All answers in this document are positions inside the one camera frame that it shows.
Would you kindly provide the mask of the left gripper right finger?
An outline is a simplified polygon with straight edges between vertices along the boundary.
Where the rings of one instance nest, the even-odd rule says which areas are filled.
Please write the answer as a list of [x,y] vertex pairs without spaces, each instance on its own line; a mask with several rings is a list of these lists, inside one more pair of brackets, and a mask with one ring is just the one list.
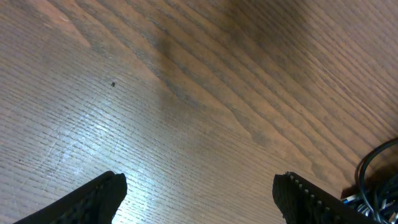
[[294,172],[274,176],[272,196],[287,224],[376,224]]

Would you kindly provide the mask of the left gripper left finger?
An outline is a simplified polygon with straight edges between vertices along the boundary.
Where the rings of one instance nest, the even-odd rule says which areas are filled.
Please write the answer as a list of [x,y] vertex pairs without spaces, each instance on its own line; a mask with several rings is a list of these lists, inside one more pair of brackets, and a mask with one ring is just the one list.
[[16,224],[111,224],[126,195],[126,176],[107,171]]

